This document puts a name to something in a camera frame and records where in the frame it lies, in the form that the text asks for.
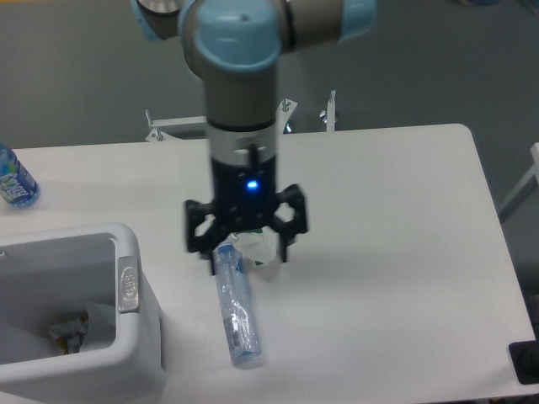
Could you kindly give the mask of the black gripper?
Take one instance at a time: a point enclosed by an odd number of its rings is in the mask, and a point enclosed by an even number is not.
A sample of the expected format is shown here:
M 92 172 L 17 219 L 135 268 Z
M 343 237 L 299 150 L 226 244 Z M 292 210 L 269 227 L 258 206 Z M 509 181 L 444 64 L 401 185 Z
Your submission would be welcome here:
M 261 162 L 256 168 L 233 166 L 211 160 L 213 200 L 184 202 L 184 239 L 189 253 L 198 253 L 210 263 L 215 276 L 215 248 L 230 232 L 252 231 L 267 226 L 279 235 L 282 263 L 288 262 L 288 247 L 296 236 L 308 232 L 307 199 L 299 184 L 276 193 L 276 158 Z M 281 205 L 292 210 L 289 220 L 277 215 Z

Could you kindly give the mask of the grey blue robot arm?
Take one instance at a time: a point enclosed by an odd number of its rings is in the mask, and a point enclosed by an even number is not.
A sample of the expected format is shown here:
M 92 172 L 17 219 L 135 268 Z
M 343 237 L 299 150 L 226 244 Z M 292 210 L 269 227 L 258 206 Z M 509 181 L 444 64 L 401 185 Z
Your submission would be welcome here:
M 202 81 L 213 198 L 184 202 L 187 250 L 212 260 L 235 232 L 269 227 L 286 255 L 308 230 L 307 199 L 277 178 L 277 64 L 284 54 L 366 33 L 375 1 L 134 1 L 149 40 L 180 38 Z

